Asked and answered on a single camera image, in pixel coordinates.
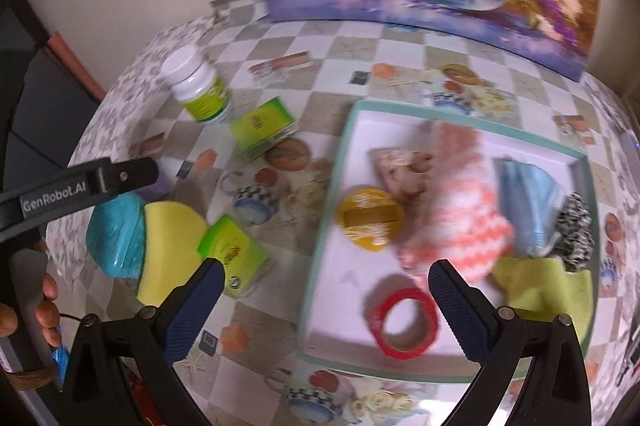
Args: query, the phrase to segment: white tray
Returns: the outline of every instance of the white tray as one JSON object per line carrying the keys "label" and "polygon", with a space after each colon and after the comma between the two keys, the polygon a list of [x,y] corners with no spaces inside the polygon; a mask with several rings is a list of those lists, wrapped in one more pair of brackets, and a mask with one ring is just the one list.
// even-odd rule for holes
{"label": "white tray", "polygon": [[[354,186],[384,188],[374,170],[370,151],[422,148],[426,138],[425,119],[448,120],[477,128],[481,132],[482,152],[489,171],[495,170],[494,158],[505,156],[536,164],[566,193],[580,193],[590,206],[593,221],[598,222],[591,171],[582,152],[523,130],[474,117],[403,104],[359,101],[351,111],[338,150],[302,311],[299,350],[308,361],[363,376],[421,382],[471,381],[478,370],[476,363],[465,359],[439,310],[438,335],[422,356],[399,361],[382,354],[367,327],[364,308],[376,286],[385,285],[390,292],[393,285],[402,285],[406,279],[396,255],[398,246],[392,244],[380,252],[369,252],[354,245],[335,224],[335,212]],[[491,182],[497,189],[495,174]],[[590,269],[596,297],[600,265],[597,226],[593,226],[592,232],[596,246]],[[495,306],[503,303],[502,293],[488,282],[480,282],[476,287]],[[407,302],[405,306],[398,305],[392,319],[397,325],[410,323],[413,312],[414,307]],[[584,352],[592,325],[593,319],[582,345]],[[523,363],[516,376],[522,376],[525,370]]]}

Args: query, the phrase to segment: yellow container lid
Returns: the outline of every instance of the yellow container lid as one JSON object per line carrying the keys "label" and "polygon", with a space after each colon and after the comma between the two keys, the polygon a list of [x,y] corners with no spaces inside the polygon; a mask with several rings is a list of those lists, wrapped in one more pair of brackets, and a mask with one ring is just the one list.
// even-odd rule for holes
{"label": "yellow container lid", "polygon": [[202,263],[198,244],[207,223],[189,206],[164,200],[145,206],[145,263],[138,299],[160,306],[169,293],[187,283]]}

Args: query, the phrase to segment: blue face mask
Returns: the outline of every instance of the blue face mask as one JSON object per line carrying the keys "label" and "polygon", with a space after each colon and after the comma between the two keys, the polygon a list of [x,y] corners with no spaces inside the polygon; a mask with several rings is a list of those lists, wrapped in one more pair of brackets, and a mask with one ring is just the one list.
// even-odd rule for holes
{"label": "blue face mask", "polygon": [[500,211],[513,226],[516,254],[546,256],[559,237],[555,224],[564,190],[534,164],[497,162],[501,166]]}

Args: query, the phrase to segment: white pill bottle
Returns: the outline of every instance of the white pill bottle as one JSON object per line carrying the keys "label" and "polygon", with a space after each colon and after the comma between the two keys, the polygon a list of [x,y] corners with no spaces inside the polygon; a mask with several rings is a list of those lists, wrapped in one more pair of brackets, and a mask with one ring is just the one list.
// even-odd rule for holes
{"label": "white pill bottle", "polygon": [[200,122],[220,122],[229,112],[229,91],[197,45],[185,45],[164,60],[160,69],[174,98]]}

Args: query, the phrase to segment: green box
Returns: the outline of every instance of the green box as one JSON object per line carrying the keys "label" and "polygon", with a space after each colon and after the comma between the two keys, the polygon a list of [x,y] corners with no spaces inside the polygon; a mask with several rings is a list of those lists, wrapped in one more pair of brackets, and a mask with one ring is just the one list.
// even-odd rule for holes
{"label": "green box", "polygon": [[253,160],[298,130],[296,120],[273,98],[229,124],[236,146],[247,160]]}
{"label": "green box", "polygon": [[234,298],[246,295],[271,264],[265,250],[226,213],[205,233],[198,253],[222,262],[225,293]]}

